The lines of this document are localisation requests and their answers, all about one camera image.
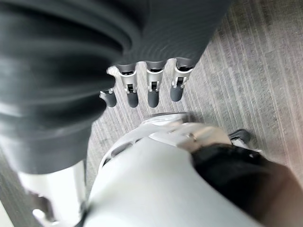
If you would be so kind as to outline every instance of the black wheel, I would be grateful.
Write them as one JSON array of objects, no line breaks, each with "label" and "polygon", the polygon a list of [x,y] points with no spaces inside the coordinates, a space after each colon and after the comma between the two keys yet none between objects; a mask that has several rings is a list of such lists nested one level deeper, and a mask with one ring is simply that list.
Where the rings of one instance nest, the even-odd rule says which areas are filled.
[{"label": "black wheel", "polygon": [[245,144],[247,144],[251,139],[251,133],[245,129],[238,129],[237,131],[234,131],[233,133],[228,135],[230,140],[234,139],[241,139]]}]

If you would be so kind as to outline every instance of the gray fingertip pad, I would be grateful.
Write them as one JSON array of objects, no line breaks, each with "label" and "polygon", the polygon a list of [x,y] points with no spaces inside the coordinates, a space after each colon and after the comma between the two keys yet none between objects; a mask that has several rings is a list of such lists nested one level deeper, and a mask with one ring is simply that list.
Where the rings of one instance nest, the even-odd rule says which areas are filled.
[{"label": "gray fingertip pad", "polygon": [[112,94],[107,93],[105,95],[105,101],[109,107],[114,107],[117,104],[117,98],[115,93],[114,92]]},{"label": "gray fingertip pad", "polygon": [[181,100],[183,95],[183,88],[180,88],[179,86],[177,86],[176,88],[174,88],[173,86],[170,89],[170,98],[172,101],[174,102],[178,102]]},{"label": "gray fingertip pad", "polygon": [[135,108],[137,107],[139,100],[138,100],[138,94],[137,93],[129,93],[127,94],[127,100],[130,107]]},{"label": "gray fingertip pad", "polygon": [[148,92],[148,105],[152,108],[157,107],[159,103],[159,92],[158,91],[149,91]]}]

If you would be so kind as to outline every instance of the floor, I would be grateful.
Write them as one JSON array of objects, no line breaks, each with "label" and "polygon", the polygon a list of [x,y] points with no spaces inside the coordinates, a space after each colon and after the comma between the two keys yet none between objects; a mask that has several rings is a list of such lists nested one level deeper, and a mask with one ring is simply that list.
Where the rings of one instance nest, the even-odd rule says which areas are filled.
[{"label": "floor", "polygon": [[[103,154],[154,113],[191,111],[226,132],[245,128],[251,147],[289,166],[303,184],[303,1],[236,0],[191,74],[182,100],[169,97],[174,61],[166,65],[155,109],[147,104],[144,64],[138,64],[139,106],[128,107],[121,80],[118,104],[94,123],[88,156],[91,187]],[[16,176],[0,153],[0,199],[15,227],[38,226]]]}]

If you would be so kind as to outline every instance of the gray carpet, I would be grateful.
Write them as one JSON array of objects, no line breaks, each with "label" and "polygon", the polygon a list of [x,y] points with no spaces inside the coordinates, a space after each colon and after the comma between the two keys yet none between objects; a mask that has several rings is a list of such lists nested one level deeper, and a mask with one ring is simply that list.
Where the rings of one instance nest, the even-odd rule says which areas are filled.
[{"label": "gray carpet", "polygon": [[[191,74],[181,102],[169,97],[174,62],[164,71],[160,103],[147,104],[144,64],[139,63],[139,106],[128,107],[121,80],[118,104],[94,124],[89,144],[88,186],[102,155],[149,115],[194,112],[200,121],[251,131],[251,147],[288,165],[303,183],[303,1],[237,0]],[[0,157],[0,199],[15,227],[37,226],[14,174]]]}]

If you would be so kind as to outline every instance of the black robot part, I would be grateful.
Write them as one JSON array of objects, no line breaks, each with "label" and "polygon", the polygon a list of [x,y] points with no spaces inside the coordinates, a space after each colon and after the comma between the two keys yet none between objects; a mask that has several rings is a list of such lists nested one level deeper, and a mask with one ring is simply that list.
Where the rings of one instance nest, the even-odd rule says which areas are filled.
[{"label": "black robot part", "polygon": [[230,0],[0,0],[0,143],[15,171],[85,159],[111,65],[196,64]]}]

